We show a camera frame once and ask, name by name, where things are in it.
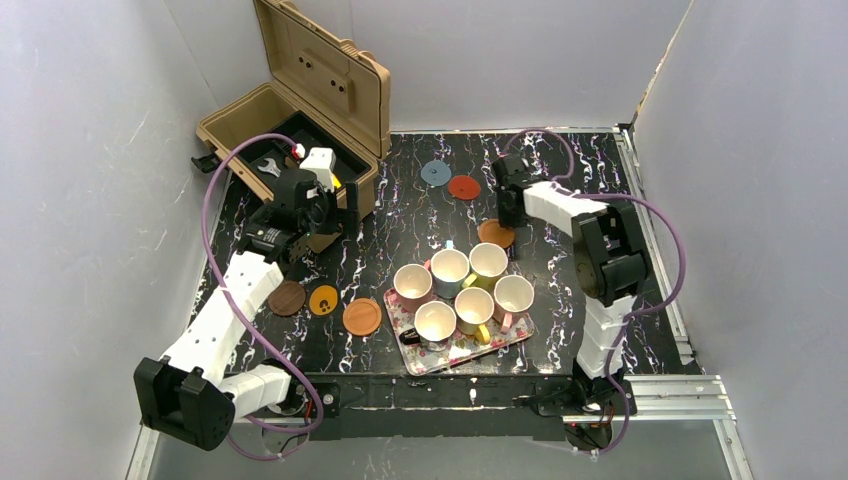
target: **floral tray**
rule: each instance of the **floral tray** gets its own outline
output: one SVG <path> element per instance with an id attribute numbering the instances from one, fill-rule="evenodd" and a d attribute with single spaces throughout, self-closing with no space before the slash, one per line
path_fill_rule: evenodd
<path id="1" fill-rule="evenodd" d="M 453 306 L 453 301 L 442 300 Z M 443 368 L 452 367 L 459 363 L 471 360 L 474 357 L 493 352 L 506 345 L 522 342 L 530 338 L 536 331 L 536 325 L 528 315 L 524 315 L 509 330 L 506 335 L 500 333 L 500 325 L 494 319 L 486 322 L 486 328 L 492 337 L 488 345 L 480 345 L 474 338 L 464 335 L 459 330 L 453 332 L 450 347 L 441 352 L 431 352 L 421 348 L 420 345 L 404 345 L 398 336 L 413 326 L 415 315 L 401 307 L 397 301 L 397 292 L 394 288 L 389 289 L 383 295 L 389 321 L 395 332 L 395 340 L 398 342 L 403 363 L 412 375 L 424 375 Z"/>

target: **mug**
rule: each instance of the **mug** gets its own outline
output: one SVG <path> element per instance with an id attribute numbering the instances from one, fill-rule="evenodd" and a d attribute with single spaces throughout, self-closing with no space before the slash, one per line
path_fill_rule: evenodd
<path id="1" fill-rule="evenodd" d="M 521 275 L 507 275 L 495 284 L 495 320 L 506 334 L 533 305 L 533 284 Z"/>
<path id="2" fill-rule="evenodd" d="M 421 305 L 415 312 L 415 327 L 398 335 L 404 345 L 421 344 L 432 352 L 450 346 L 450 337 L 456 330 L 456 313 L 446 303 L 434 300 Z"/>
<path id="3" fill-rule="evenodd" d="M 415 312 L 433 297 L 433 277 L 422 265 L 411 263 L 395 273 L 398 302 L 409 312 Z"/>
<path id="4" fill-rule="evenodd" d="M 462 282 L 462 288 L 474 285 L 485 290 L 494 288 L 509 263 L 504 249 L 494 243 L 477 244 L 471 249 L 468 261 L 471 264 L 472 273 Z"/>
<path id="5" fill-rule="evenodd" d="M 449 248 L 436 252 L 430 260 L 430 272 L 435 283 L 433 291 L 442 298 L 456 297 L 470 269 L 468 257 L 459 250 Z"/>
<path id="6" fill-rule="evenodd" d="M 473 335 L 481 345 L 491 341 L 489 329 L 484 325 L 495 312 L 495 301 L 489 292 L 471 287 L 459 292 L 453 304 L 456 309 L 457 328 L 466 335 Z"/>

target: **brown coaster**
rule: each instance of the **brown coaster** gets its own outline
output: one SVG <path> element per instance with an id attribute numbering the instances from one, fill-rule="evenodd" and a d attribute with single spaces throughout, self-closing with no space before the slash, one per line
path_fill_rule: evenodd
<path id="1" fill-rule="evenodd" d="M 515 230 L 501 227 L 497 218 L 490 218 L 480 224 L 477 234 L 481 242 L 494 243 L 501 248 L 507 248 L 515 241 Z"/>
<path id="2" fill-rule="evenodd" d="M 347 331 L 360 337 L 377 331 L 382 320 L 382 309 L 370 298 L 357 298 L 347 306 L 342 316 L 342 322 Z"/>
<path id="3" fill-rule="evenodd" d="M 480 195 L 480 184 L 468 175 L 457 175 L 448 183 L 448 191 L 460 200 L 474 200 Z"/>
<path id="4" fill-rule="evenodd" d="M 294 315 L 303 308 L 304 303 L 306 303 L 306 289 L 291 280 L 286 280 L 271 292 L 271 295 L 268 295 L 268 308 L 281 317 Z"/>
<path id="5" fill-rule="evenodd" d="M 321 285 L 309 296 L 309 310 L 313 314 L 328 315 L 339 304 L 339 292 L 332 285 Z"/>

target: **blue coaster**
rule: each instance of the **blue coaster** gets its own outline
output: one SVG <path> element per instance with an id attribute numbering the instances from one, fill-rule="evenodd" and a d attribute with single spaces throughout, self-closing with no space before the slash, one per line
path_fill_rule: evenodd
<path id="1" fill-rule="evenodd" d="M 450 181 L 450 167 L 441 160 L 432 160 L 421 169 L 421 178 L 434 187 L 441 187 Z"/>

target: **black marble table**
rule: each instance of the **black marble table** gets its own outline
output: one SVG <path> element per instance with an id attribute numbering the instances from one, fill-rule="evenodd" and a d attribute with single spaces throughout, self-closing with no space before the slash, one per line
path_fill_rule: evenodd
<path id="1" fill-rule="evenodd" d="M 337 240 L 320 255 L 309 253 L 289 272 L 310 292 L 330 283 L 339 289 L 341 303 L 329 316 L 313 316 L 304 307 L 294 317 L 281 318 L 263 307 L 256 326 L 295 364 L 309 373 L 407 375 L 384 311 L 377 332 L 360 338 L 342 325 L 344 306 L 368 297 L 382 305 L 394 272 L 410 262 L 423 263 L 453 241 L 469 252 L 478 243 L 477 226 L 496 216 L 494 178 L 489 162 L 506 144 L 506 134 L 404 134 L 392 136 L 388 158 L 375 181 L 377 205 L 363 220 L 357 239 Z M 612 133 L 568 134 L 577 165 L 571 188 L 588 192 L 629 192 L 628 182 Z M 545 175 L 564 174 L 567 156 L 555 139 L 528 135 L 512 147 Z M 453 198 L 447 186 L 431 187 L 419 176 L 430 160 L 443 160 L 455 175 L 467 174 L 482 186 L 474 201 Z M 224 264 L 240 237 L 245 220 L 259 200 L 234 179 L 226 193 L 214 237 L 214 250 Z M 526 342 L 502 348 L 432 375 L 548 375 L 569 374 L 582 338 L 585 297 L 574 274 L 568 237 L 540 221 L 517 232 L 516 260 L 510 270 L 528 278 L 536 288 L 530 314 L 536 333 Z M 207 267 L 196 311 L 215 286 Z M 660 294 L 655 279 L 636 301 L 637 307 L 656 304 Z M 665 314 L 634 320 L 624 345 L 627 368 L 638 374 L 697 373 L 697 365 L 681 365 Z M 242 371 L 269 357 L 263 347 L 245 336 L 232 357 L 230 370 Z"/>

